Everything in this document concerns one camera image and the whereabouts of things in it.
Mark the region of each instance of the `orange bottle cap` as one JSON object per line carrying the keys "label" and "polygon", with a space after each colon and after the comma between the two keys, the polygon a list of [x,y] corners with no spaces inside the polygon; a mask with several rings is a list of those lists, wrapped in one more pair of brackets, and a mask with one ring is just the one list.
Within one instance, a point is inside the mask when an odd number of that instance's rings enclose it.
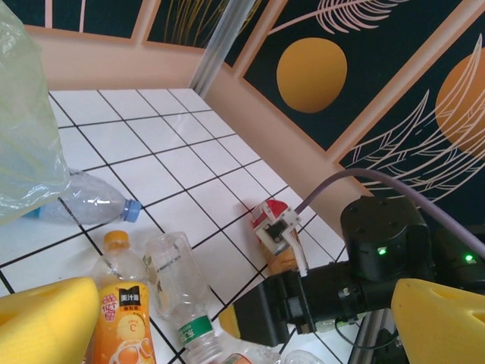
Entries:
{"label": "orange bottle cap", "polygon": [[114,230],[110,231],[105,235],[105,250],[112,249],[129,249],[130,248],[130,238],[126,231]]}

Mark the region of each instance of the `white tiled floor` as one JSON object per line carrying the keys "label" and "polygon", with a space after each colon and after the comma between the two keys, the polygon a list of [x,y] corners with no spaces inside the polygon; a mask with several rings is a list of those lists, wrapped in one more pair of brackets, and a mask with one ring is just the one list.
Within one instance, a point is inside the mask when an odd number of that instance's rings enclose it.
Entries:
{"label": "white tiled floor", "polygon": [[[8,289],[88,275],[98,258],[95,248],[114,229],[130,234],[139,255],[160,229],[185,231],[215,292],[208,305],[214,319],[263,280],[265,262],[249,209],[270,196],[292,207],[302,199],[191,89],[57,91],[50,101],[69,166],[90,171],[145,207],[135,224],[84,231],[28,218],[1,226],[0,297]],[[346,259],[341,239],[313,210],[301,217],[311,266]],[[154,309],[152,320],[157,362],[183,363],[177,332]],[[355,328],[343,331],[355,336]],[[296,348],[330,364],[345,364],[351,350],[335,332],[294,334],[283,354]]]}

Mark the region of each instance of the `orange juice bottle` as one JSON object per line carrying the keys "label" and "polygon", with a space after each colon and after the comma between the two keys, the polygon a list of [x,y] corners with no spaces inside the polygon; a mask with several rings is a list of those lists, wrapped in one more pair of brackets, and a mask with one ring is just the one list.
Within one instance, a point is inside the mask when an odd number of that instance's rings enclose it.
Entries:
{"label": "orange juice bottle", "polygon": [[92,362],[156,364],[145,263],[130,251],[124,231],[106,234],[104,251],[92,270],[101,306]]}

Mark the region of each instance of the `plastic bag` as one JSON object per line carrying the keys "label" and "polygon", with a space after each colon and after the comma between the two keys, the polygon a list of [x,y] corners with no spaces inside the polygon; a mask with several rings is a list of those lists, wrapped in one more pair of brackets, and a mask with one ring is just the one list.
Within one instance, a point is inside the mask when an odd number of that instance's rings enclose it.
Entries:
{"label": "plastic bag", "polygon": [[50,202],[69,173],[40,47],[0,2],[0,224]]}

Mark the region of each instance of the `bottle label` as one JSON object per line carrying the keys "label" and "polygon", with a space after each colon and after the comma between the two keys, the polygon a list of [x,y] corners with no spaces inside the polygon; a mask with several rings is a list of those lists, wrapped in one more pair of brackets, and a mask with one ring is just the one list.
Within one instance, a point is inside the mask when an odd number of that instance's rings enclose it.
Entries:
{"label": "bottle label", "polygon": [[189,322],[187,325],[182,326],[179,329],[180,339],[185,346],[190,341],[195,340],[197,337],[201,337],[203,334],[212,331],[212,323],[209,317],[202,316],[196,318],[194,321]]}
{"label": "bottle label", "polygon": [[147,286],[139,282],[109,284],[99,291],[99,301],[93,362],[156,364]]}
{"label": "bottle label", "polygon": [[233,354],[225,359],[222,364],[252,364],[241,354]]}

